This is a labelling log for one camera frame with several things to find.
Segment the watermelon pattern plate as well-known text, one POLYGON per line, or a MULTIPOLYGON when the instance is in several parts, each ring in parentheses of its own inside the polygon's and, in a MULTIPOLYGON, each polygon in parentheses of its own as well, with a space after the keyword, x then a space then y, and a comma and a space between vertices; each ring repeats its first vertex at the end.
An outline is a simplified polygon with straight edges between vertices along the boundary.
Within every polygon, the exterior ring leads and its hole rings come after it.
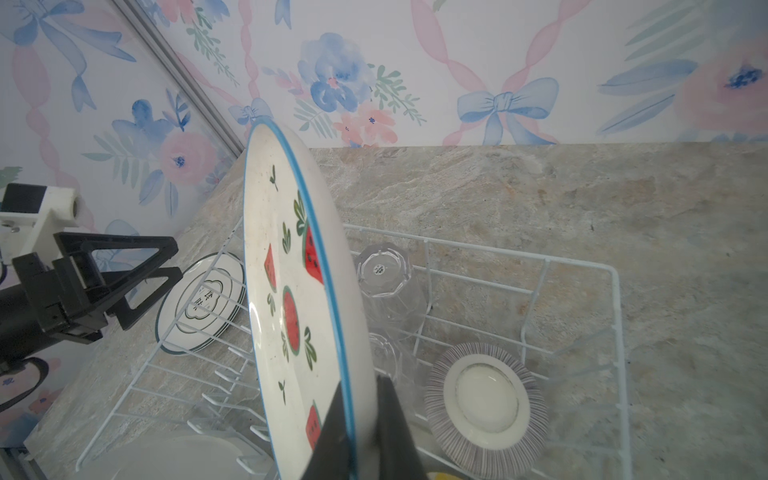
POLYGON ((376 375, 342 221, 312 153, 280 123, 255 122, 246 147, 243 233, 260 393, 279 475, 330 467, 338 431, 344 479, 374 479, 376 375))

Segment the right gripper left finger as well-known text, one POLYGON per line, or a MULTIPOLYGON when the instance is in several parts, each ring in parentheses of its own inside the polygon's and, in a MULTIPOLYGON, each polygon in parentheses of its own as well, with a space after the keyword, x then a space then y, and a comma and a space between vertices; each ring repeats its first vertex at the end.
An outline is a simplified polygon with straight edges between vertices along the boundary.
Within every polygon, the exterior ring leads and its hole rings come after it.
POLYGON ((350 465, 343 390, 341 384, 338 384, 318 442, 301 479, 348 480, 350 465))

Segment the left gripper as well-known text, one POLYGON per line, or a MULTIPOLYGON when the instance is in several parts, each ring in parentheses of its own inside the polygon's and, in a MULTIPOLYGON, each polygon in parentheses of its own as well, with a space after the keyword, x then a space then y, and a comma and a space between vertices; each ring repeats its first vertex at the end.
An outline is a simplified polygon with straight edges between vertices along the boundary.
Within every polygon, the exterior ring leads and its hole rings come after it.
POLYGON ((12 260, 19 283, 1 291, 1 364, 17 366, 61 341, 102 337, 107 317, 130 330, 182 279, 164 264, 178 253, 169 236, 61 232, 62 259, 46 267, 35 253, 12 260), (105 315, 85 288, 130 288, 105 315))

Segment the white plate dark rim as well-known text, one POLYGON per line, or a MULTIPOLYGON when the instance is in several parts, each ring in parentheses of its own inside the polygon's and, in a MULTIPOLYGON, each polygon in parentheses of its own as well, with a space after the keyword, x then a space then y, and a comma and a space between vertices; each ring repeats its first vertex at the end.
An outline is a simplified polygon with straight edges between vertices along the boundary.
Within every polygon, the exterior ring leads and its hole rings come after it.
POLYGON ((200 258, 161 302, 155 320, 160 349, 186 355, 206 348, 234 325, 245 296, 239 257, 225 252, 200 258))

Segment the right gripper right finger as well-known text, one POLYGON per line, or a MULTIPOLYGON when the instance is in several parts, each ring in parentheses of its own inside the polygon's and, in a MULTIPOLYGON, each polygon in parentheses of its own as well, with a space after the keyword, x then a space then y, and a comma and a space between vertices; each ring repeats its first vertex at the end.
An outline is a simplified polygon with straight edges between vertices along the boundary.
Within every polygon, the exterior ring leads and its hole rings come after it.
POLYGON ((428 480, 392 380, 376 377, 381 480, 428 480))

